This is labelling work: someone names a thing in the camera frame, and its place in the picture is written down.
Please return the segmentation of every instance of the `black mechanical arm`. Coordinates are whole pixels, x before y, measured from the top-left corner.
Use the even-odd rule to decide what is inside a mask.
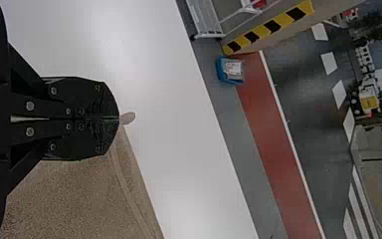
[[[0,226],[7,195],[40,160],[103,155],[118,126],[105,83],[41,78],[8,44],[0,9]]]

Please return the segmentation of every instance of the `gray walkway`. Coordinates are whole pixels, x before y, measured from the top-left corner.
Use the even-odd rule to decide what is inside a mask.
[[[189,36],[195,28],[185,0],[177,0]],[[213,39],[192,42],[226,145],[260,238],[287,239],[280,211],[235,87],[220,83],[215,61],[222,55]]]

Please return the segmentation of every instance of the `yellow object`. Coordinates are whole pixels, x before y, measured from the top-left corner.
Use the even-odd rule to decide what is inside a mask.
[[[368,97],[360,99],[363,110],[372,110],[378,108],[378,99],[377,97]]]
[[[311,0],[304,0],[275,18],[223,45],[223,52],[226,55],[232,55],[313,13],[314,8],[312,7]]]

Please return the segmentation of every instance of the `yellow and black striped barrier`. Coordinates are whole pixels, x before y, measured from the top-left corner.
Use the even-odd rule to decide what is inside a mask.
[[[256,28],[253,28],[250,32],[223,45],[223,51],[226,55],[234,54],[312,13],[314,13],[314,8],[312,7],[311,0],[305,0],[265,24],[259,25]]]

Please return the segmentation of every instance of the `white road marking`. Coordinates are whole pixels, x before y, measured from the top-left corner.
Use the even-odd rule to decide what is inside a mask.
[[[353,190],[352,184],[349,187],[349,201],[355,214],[356,222],[358,223],[358,228],[361,231],[362,239],[369,239],[370,235],[367,231],[367,226],[365,225],[364,218],[362,217],[361,208],[359,207],[358,200],[355,196],[355,191]]]
[[[345,218],[343,219],[343,229],[345,230],[346,239],[358,239],[353,228],[352,219],[350,218],[348,209],[345,211]]]
[[[351,142],[353,129],[355,128],[355,118],[353,117],[352,109],[349,109],[345,121],[343,122],[343,127],[345,128],[348,141]]]
[[[371,214],[370,207],[368,206],[367,198],[365,197],[365,193],[361,185],[361,180],[359,179],[358,172],[356,171],[355,166],[353,166],[353,169],[352,169],[352,176],[353,176],[353,180],[355,181],[355,185],[356,185],[356,189],[358,190],[359,197],[361,198],[362,207],[364,208],[365,214],[367,215],[368,224],[373,233],[373,237],[374,239],[379,239],[377,228],[375,227],[373,216]]]
[[[334,54],[331,53],[326,53],[321,55],[321,60],[323,62],[325,72],[330,75],[337,69],[337,63],[336,59],[334,58]]]
[[[340,109],[340,107],[342,106],[343,102],[346,99],[345,87],[343,86],[343,83],[341,80],[336,84],[336,86],[334,86],[332,91],[333,91],[334,99],[336,100],[337,108]]]
[[[281,102],[279,101],[278,93],[276,92],[275,84],[273,82],[272,75],[271,75],[271,72],[269,70],[269,66],[268,66],[268,63],[266,61],[265,54],[263,53],[263,51],[260,51],[259,53],[260,53],[260,57],[262,58],[263,65],[265,66],[266,73],[267,73],[268,79],[269,79],[269,83],[270,83],[270,86],[272,88],[272,92],[275,96],[275,101],[278,105],[279,112],[281,114],[281,118],[282,118],[285,130],[286,130],[287,138],[289,140],[290,147],[292,148],[293,156],[296,159],[297,168],[299,170],[300,177],[302,178],[302,183],[303,183],[303,186],[305,188],[305,192],[306,192],[306,196],[308,197],[309,204],[311,205],[311,209],[312,209],[312,212],[313,212],[314,217],[315,217],[315,222],[317,223],[318,230],[320,231],[320,234],[321,234],[321,238],[325,239],[324,230],[321,226],[320,219],[318,218],[317,210],[315,209],[314,202],[313,202],[312,196],[311,196],[311,192],[309,191],[309,188],[308,188],[308,184],[306,183],[305,174],[303,173],[302,167],[300,165],[299,157],[296,153],[295,145],[294,145],[292,137],[290,135],[289,127],[287,126],[287,121],[285,119],[284,110],[282,108]]]
[[[324,24],[318,23],[311,27],[314,39],[317,41],[328,41],[327,33],[325,32]]]

